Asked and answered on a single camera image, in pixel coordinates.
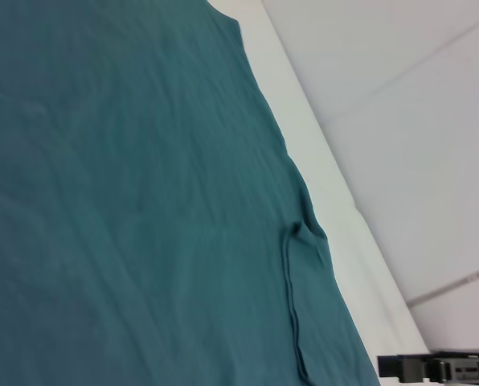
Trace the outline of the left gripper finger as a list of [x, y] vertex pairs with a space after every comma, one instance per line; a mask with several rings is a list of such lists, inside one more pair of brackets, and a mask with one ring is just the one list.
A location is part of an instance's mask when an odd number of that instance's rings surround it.
[[400, 383], [479, 383], [479, 352], [475, 351], [381, 355], [377, 363], [381, 378], [397, 378]]

